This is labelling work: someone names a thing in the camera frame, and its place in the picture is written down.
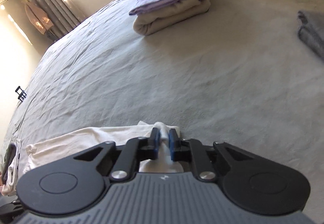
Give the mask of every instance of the bed sheet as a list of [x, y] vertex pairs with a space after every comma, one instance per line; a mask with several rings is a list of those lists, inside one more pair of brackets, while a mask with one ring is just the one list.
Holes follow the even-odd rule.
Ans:
[[324, 220], [324, 65], [297, 38], [300, 9], [324, 0], [210, 0], [205, 14], [148, 37], [136, 0], [115, 0], [52, 45], [17, 106], [4, 148], [89, 126], [161, 121], [226, 141], [309, 179], [305, 213]]

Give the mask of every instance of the bed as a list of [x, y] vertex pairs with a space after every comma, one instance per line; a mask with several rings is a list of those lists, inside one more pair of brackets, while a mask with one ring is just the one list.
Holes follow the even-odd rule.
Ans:
[[205, 14], [148, 37], [136, 0], [115, 0], [52, 45], [5, 136], [24, 147], [88, 126], [140, 120], [184, 138], [226, 141], [305, 174], [304, 212], [324, 220], [324, 65], [296, 31], [324, 0], [210, 0]]

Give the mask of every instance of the white cloth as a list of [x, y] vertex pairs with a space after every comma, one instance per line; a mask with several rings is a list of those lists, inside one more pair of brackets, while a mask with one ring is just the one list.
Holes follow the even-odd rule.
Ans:
[[174, 128], [178, 135], [180, 135], [179, 127], [167, 126], [160, 122], [146, 124], [140, 121], [138, 125], [133, 126], [87, 127], [44, 142], [28, 145], [26, 147], [28, 162], [23, 173], [105, 141], [114, 141], [118, 146], [124, 145], [131, 138], [140, 136], [149, 137], [153, 127], [159, 128], [161, 132], [159, 156], [157, 160], [141, 162], [140, 172], [183, 172], [180, 163], [171, 160], [170, 151], [167, 147], [169, 130]]
[[14, 141], [16, 145], [16, 154], [11, 162], [11, 164], [8, 167], [8, 178], [6, 183], [0, 187], [1, 194], [3, 196], [11, 196], [16, 194], [16, 185], [17, 185], [17, 180], [18, 180], [18, 162], [19, 162], [19, 154], [20, 154], [20, 148], [21, 148], [21, 140], [16, 139]]

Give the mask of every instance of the white logo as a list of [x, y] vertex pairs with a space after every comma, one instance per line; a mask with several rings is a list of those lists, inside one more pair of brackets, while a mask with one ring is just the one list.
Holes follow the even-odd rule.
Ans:
[[162, 180], [164, 180], [164, 181], [166, 181], [168, 178], [169, 178], [169, 176], [167, 176], [167, 175], [164, 175], [164, 176], [162, 176], [162, 177], [160, 177]]

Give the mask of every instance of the gray ridged panel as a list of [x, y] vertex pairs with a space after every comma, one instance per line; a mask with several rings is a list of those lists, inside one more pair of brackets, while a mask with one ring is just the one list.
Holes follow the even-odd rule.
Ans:
[[314, 224], [301, 212], [266, 217], [230, 202], [215, 184], [182, 174], [138, 173], [114, 184], [95, 207], [76, 216], [48, 219], [25, 214], [19, 224]]

